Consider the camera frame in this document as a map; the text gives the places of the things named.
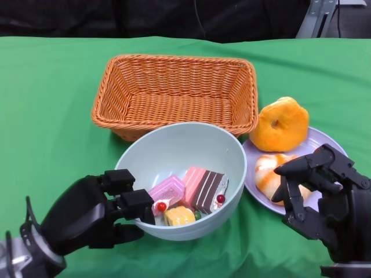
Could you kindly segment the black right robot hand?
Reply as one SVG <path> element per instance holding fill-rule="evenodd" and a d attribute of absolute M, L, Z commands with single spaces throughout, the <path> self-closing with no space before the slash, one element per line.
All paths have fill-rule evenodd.
<path fill-rule="evenodd" d="M 282 222 L 320 240 L 336 263 L 370 263 L 370 178 L 354 162 L 323 144 L 278 166 L 281 184 L 272 201 L 283 202 Z"/>

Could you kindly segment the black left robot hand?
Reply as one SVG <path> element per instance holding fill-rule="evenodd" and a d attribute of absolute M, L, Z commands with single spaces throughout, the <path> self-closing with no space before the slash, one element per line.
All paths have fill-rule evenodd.
<path fill-rule="evenodd" d="M 124 218 L 155 224 L 154 201 L 146 190 L 134 190 L 134 182 L 127 169 L 81 178 L 55 201 L 41 223 L 42 236 L 59 255 L 141 239 L 139 227 L 117 223 Z"/>

